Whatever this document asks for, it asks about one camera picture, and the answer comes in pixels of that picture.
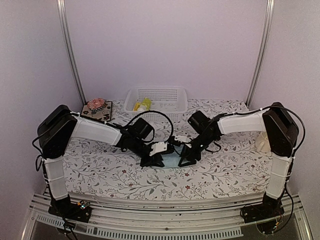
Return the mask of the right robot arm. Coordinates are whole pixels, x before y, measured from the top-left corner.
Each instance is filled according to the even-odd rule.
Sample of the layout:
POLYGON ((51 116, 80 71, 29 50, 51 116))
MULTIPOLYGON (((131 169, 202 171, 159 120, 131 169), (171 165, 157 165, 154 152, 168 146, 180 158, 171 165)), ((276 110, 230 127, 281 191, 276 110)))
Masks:
POLYGON ((221 113, 213 118, 196 111, 188 119, 188 123, 198 135, 182 148, 178 166, 196 164, 201 160, 202 151, 223 135, 265 132, 272 156, 272 168, 258 213, 262 218, 269 218, 278 210, 291 176, 293 160, 301 146, 301 143, 297 143, 299 127, 292 118, 294 115, 293 111, 280 102, 251 112, 221 113))

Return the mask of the light blue towel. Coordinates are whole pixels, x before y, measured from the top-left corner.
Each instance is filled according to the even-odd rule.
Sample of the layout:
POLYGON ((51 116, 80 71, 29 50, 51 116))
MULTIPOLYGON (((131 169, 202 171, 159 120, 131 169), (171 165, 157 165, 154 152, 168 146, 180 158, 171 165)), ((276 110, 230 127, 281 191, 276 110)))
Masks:
POLYGON ((163 169, 178 168, 180 162, 180 153, 183 150, 183 146, 176 146, 173 153, 162 154, 162 163, 164 164, 163 169))

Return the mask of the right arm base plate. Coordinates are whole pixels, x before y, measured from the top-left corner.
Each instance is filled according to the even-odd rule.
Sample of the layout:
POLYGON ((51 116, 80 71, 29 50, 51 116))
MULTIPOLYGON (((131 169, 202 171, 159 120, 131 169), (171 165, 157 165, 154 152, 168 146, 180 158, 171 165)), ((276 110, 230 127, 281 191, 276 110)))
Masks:
POLYGON ((285 213, 284 208, 280 205, 275 209, 269 205, 260 204, 247 204, 240 209, 240 216, 245 223, 252 223, 269 218, 281 216, 285 213))

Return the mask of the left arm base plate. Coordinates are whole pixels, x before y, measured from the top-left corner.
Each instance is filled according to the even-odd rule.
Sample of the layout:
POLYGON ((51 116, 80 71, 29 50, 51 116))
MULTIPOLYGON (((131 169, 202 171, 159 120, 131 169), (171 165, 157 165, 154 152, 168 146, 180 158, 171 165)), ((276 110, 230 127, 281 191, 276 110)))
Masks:
POLYGON ((81 200, 72 203, 70 199, 52 200, 48 213, 68 220, 88 223, 92 213, 91 203, 81 200))

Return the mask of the green and white towel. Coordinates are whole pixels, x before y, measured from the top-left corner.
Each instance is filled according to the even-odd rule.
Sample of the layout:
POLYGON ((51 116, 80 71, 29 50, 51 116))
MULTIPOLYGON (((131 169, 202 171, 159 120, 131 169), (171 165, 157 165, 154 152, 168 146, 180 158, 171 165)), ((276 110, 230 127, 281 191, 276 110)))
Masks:
POLYGON ((136 102, 133 111, 134 112, 144 112, 149 111, 152 105, 152 101, 149 98, 144 98, 141 102, 136 102))

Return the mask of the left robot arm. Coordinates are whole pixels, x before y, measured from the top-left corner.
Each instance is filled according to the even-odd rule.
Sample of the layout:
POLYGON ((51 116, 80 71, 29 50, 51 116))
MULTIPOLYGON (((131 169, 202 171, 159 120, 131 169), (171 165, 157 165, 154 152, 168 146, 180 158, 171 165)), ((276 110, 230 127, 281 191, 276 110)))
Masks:
POLYGON ((107 143, 129 150, 140 157, 141 167, 164 167, 163 155, 174 151, 169 142, 146 141, 154 128, 143 118, 134 124, 121 126, 108 122, 101 123, 70 111, 66 105, 59 105, 38 127, 39 151, 43 159, 43 173, 49 190, 52 205, 63 216, 74 213, 65 184, 63 156, 71 138, 82 138, 107 143))

